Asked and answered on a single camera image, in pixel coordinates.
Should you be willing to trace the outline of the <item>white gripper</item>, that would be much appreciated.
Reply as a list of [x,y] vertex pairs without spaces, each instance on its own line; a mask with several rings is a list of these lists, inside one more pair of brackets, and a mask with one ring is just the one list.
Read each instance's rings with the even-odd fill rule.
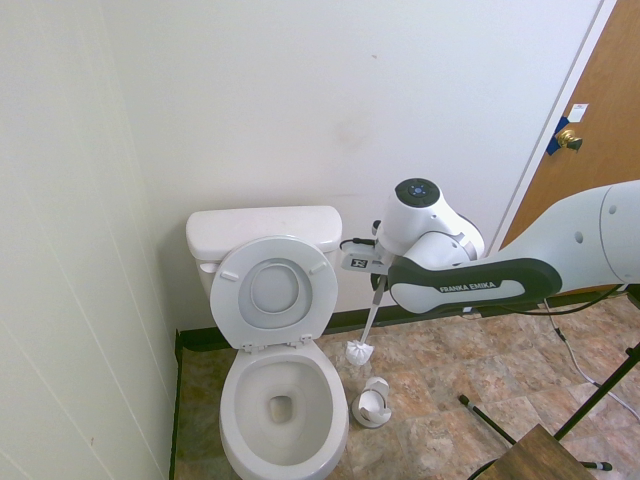
[[[373,290],[377,289],[377,274],[386,274],[392,261],[392,254],[377,238],[380,225],[380,221],[373,222],[374,237],[372,239],[354,237],[340,243],[340,250],[343,253],[341,267],[345,270],[372,273],[370,283]],[[384,290],[389,289],[387,275],[381,276],[381,284]]]

